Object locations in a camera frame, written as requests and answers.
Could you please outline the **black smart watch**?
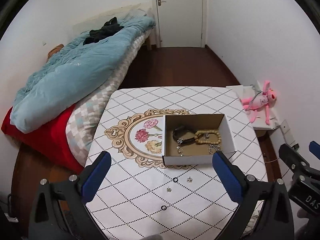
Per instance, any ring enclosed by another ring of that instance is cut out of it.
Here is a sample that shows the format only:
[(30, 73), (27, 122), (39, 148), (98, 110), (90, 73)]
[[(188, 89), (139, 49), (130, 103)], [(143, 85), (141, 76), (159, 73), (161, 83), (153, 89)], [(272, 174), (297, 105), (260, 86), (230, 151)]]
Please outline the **black smart watch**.
[[(191, 133), (192, 136), (184, 138), (187, 133)], [(177, 142), (178, 146), (190, 145), (195, 142), (195, 130), (188, 126), (180, 126), (173, 130), (172, 138)]]

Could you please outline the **pink panther plush toy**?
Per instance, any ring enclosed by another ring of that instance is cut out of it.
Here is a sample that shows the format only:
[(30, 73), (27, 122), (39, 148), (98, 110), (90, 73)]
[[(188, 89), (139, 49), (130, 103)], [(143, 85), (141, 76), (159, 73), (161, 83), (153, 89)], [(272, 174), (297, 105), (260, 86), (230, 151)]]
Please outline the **pink panther plush toy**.
[(277, 100), (276, 92), (270, 88), (270, 81), (264, 82), (263, 89), (256, 92), (255, 96), (241, 99), (245, 111), (250, 112), (249, 122), (253, 123), (257, 119), (258, 111), (265, 111), (265, 124), (270, 126), (270, 107)]

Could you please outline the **red blanket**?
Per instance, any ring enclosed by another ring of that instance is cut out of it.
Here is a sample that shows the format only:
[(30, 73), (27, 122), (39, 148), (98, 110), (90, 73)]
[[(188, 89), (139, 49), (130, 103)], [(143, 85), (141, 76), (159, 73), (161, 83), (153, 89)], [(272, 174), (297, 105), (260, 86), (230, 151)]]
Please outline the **red blanket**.
[(3, 120), (1, 130), (5, 135), (40, 152), (53, 164), (79, 174), (84, 168), (72, 155), (66, 137), (67, 122), (74, 109), (75, 104), (68, 107), (55, 119), (27, 134), (22, 133), (10, 123), (11, 110), (9, 110)]

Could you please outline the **checked tablecloth with floral print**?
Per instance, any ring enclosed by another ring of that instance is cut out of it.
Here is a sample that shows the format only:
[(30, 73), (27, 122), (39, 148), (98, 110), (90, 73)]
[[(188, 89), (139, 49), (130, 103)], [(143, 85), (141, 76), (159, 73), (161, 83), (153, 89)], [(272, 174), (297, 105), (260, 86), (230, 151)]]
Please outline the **checked tablecloth with floral print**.
[(146, 87), (114, 92), (99, 121), (86, 163), (101, 151), (112, 164), (87, 204), (109, 239), (214, 239), (236, 210), (211, 165), (162, 162), (163, 115), (224, 114), (236, 152), (228, 159), (267, 181), (257, 136), (236, 94), (224, 87)]

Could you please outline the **checked grey mattress sheet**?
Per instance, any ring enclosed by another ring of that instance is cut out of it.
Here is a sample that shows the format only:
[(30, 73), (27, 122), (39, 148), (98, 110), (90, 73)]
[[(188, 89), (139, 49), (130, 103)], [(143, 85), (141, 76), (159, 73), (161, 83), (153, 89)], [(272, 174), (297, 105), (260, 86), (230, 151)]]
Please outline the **checked grey mattress sheet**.
[(111, 95), (119, 88), (130, 64), (143, 43), (149, 38), (150, 33), (151, 31), (147, 30), (137, 37), (123, 61), (110, 77), (100, 87), (76, 103), (67, 121), (66, 139), (73, 157), (82, 167), (85, 166), (99, 120)]

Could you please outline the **white cardboard box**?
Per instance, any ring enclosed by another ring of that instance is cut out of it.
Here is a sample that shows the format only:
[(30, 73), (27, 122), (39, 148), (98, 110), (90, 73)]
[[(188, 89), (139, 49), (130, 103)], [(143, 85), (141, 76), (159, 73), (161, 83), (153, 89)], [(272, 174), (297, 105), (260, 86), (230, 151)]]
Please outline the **white cardboard box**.
[[(236, 152), (234, 137), (224, 114), (165, 115), (162, 143), (163, 164), (169, 166), (207, 165), (213, 155), (230, 157)], [(195, 130), (195, 142), (178, 146), (172, 138), (174, 129), (188, 126)]]

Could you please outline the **light blue duvet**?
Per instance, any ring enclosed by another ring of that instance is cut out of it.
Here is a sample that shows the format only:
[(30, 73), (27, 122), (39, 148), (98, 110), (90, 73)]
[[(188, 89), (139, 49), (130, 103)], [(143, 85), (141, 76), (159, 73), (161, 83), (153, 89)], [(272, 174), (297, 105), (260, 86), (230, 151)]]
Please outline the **light blue duvet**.
[(135, 39), (156, 24), (153, 17), (133, 13), (119, 23), (119, 32), (97, 43), (83, 44), (89, 33), (81, 33), (31, 74), (16, 94), (10, 124), (26, 134), (56, 118), (100, 87), (123, 62)]

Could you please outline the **black clothing on bed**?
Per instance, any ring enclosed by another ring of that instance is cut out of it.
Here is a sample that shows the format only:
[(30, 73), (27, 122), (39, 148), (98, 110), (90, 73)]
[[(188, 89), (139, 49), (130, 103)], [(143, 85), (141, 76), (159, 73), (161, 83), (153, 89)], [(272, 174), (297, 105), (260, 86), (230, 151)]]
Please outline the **black clothing on bed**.
[(103, 40), (107, 37), (113, 36), (117, 32), (121, 31), (124, 26), (120, 25), (117, 22), (117, 18), (114, 17), (109, 21), (105, 22), (104, 25), (98, 30), (90, 30), (89, 37), (87, 37), (83, 45), (91, 44), (91, 43), (98, 43), (100, 40)]

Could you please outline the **white door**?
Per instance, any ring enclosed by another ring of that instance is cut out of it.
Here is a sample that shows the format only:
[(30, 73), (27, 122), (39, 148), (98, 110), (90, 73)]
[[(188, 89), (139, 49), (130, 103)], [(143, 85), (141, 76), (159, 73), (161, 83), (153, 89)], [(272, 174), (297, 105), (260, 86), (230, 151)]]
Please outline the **white door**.
[(203, 48), (207, 0), (152, 0), (159, 48)]

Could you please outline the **white wall power strip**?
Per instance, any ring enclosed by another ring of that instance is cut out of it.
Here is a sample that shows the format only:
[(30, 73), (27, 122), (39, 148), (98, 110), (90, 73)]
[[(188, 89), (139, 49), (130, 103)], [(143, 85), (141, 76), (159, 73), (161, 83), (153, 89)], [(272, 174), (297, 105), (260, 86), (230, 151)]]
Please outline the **white wall power strip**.
[(299, 150), (300, 148), (299, 143), (293, 137), (291, 128), (286, 120), (283, 120), (282, 123), (280, 124), (280, 130), (283, 134), (285, 143), (290, 145), (294, 150)]

